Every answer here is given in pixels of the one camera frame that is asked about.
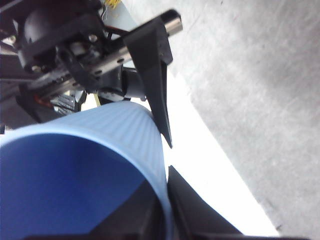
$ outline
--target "blue cup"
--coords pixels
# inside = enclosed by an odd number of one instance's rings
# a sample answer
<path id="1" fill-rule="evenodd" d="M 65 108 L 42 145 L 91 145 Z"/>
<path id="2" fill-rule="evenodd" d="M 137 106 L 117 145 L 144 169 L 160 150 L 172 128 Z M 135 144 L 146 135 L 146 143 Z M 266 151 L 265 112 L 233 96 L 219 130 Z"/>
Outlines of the blue cup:
<path id="1" fill-rule="evenodd" d="M 122 101 L 22 127 L 1 139 L 0 239 L 86 234 L 147 180 L 172 211 L 151 113 Z"/>

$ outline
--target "gray floor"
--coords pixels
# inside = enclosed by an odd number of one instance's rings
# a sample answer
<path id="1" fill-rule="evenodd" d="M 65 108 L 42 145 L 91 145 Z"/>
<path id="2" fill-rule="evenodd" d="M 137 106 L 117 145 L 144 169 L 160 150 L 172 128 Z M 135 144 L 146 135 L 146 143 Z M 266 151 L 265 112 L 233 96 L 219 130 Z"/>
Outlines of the gray floor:
<path id="1" fill-rule="evenodd" d="M 320 1 L 124 2 L 181 13 L 171 72 L 278 231 L 320 239 Z"/>

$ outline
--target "black plastic bracket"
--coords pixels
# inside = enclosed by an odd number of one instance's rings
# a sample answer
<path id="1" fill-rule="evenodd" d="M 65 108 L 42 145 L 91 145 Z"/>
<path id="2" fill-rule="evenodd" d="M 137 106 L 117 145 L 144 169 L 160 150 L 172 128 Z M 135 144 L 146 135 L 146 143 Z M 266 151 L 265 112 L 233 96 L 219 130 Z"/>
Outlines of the black plastic bracket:
<path id="1" fill-rule="evenodd" d="M 95 78 L 86 71 L 77 60 L 76 56 L 64 45 L 55 47 L 58 61 L 69 71 L 71 76 L 82 85 L 88 93 L 97 90 Z"/>
<path id="2" fill-rule="evenodd" d="M 167 65 L 173 57 L 164 22 L 161 17 L 154 18 L 124 36 L 123 42 L 143 82 L 154 122 L 172 148 L 167 110 Z"/>

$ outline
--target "yellow wire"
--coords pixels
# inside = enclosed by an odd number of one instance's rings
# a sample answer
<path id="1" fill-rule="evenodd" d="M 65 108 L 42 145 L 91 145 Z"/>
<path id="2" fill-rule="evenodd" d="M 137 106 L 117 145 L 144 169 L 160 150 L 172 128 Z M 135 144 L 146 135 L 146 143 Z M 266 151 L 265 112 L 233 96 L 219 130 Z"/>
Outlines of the yellow wire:
<path id="1" fill-rule="evenodd" d="M 116 6 L 121 2 L 121 0 L 105 0 L 105 3 L 108 4 L 111 8 L 116 8 Z"/>

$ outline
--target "bolt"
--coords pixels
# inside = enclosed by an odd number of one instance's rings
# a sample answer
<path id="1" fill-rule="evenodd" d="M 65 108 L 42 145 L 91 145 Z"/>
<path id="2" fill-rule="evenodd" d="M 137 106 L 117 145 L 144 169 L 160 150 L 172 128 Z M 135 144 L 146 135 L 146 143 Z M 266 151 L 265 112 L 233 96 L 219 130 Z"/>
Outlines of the bolt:
<path id="1" fill-rule="evenodd" d="M 34 65 L 34 66 L 31 67 L 31 70 L 34 73 L 40 73 L 41 72 L 41 67 L 37 66 L 37 65 Z"/>
<path id="2" fill-rule="evenodd" d="M 98 40 L 98 37 L 94 34 L 90 34 L 88 38 L 89 38 L 89 41 L 92 43 L 94 43 Z"/>
<path id="3" fill-rule="evenodd" d="M 15 44 L 15 42 L 16 42 L 16 36 L 15 35 L 11 35 L 11 36 L 9 36 L 8 38 L 7 38 L 7 42 L 8 42 L 8 44 L 10 44 L 10 45 L 13 45 L 13 44 Z"/>

